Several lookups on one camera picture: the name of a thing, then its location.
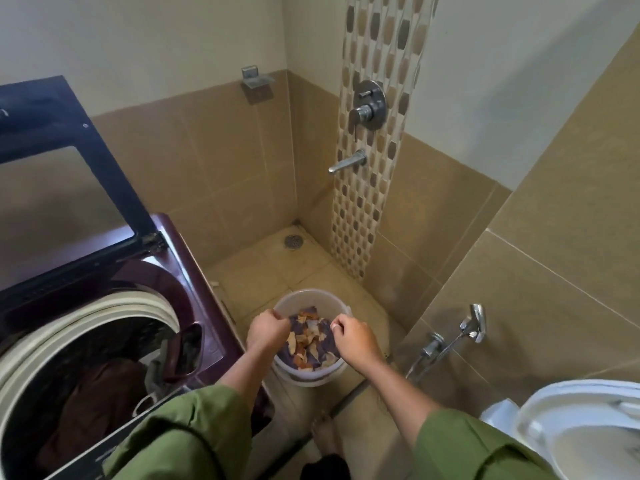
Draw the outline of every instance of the green sleeve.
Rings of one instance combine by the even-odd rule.
[[[429,480],[553,480],[537,453],[468,414],[439,410],[420,428],[414,475]]]
[[[236,480],[251,451],[251,421],[233,389],[214,385],[149,414],[104,462],[115,480]]]

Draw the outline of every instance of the bucket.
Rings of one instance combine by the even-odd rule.
[[[332,321],[342,313],[351,315],[351,309],[340,298],[328,291],[318,289],[294,291],[283,296],[273,308],[280,315],[288,318],[291,315],[297,315],[300,310],[309,306],[315,306],[318,310],[318,315],[329,321]],[[274,370],[277,375],[289,383],[302,387],[316,387],[326,384],[338,377],[347,368],[347,363],[342,357],[333,365],[316,371],[294,369],[284,363],[278,355],[274,359],[274,364]]]

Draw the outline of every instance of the foot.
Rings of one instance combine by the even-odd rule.
[[[344,458],[340,433],[325,411],[311,425],[311,434],[322,456],[338,454]]]

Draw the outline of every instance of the purple washing machine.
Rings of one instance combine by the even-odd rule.
[[[243,354],[220,303],[63,77],[0,86],[0,480],[100,478],[149,411],[215,383]],[[78,382],[118,358],[155,366],[146,405],[43,470],[36,457]],[[254,435],[273,414],[261,389]]]

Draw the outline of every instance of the brown cloth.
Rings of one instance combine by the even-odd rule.
[[[39,468],[53,473],[131,420],[147,395],[140,362],[112,359],[82,377],[60,414],[58,428],[36,457]]]

